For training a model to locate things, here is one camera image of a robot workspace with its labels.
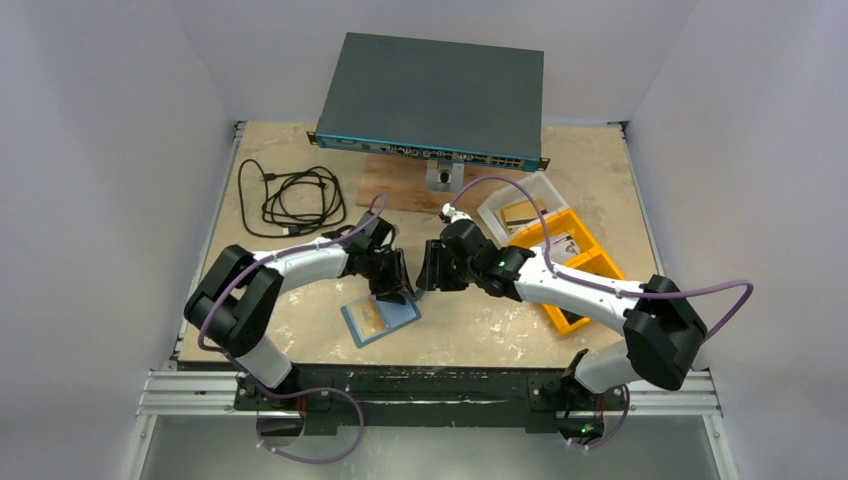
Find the gold card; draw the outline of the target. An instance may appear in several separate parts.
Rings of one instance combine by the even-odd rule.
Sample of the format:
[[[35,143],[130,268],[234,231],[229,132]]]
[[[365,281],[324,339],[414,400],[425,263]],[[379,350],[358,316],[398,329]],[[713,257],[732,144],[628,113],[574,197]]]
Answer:
[[[364,298],[350,304],[348,314],[354,333],[361,339],[374,337],[386,330],[378,304],[372,298]]]

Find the blue card holder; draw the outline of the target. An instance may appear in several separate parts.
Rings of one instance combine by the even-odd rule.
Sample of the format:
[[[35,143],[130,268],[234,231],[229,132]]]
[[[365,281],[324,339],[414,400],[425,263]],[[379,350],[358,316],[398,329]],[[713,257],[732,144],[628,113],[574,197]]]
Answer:
[[[408,295],[402,298],[404,302],[398,304],[377,300],[371,295],[340,309],[357,348],[364,348],[421,318],[418,298]]]

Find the gold cards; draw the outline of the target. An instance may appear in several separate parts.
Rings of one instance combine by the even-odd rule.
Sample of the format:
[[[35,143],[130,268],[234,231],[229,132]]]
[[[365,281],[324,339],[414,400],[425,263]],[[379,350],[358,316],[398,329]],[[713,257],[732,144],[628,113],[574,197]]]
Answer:
[[[538,214],[529,200],[513,203],[498,210],[498,218],[507,231],[514,231],[538,220]]]

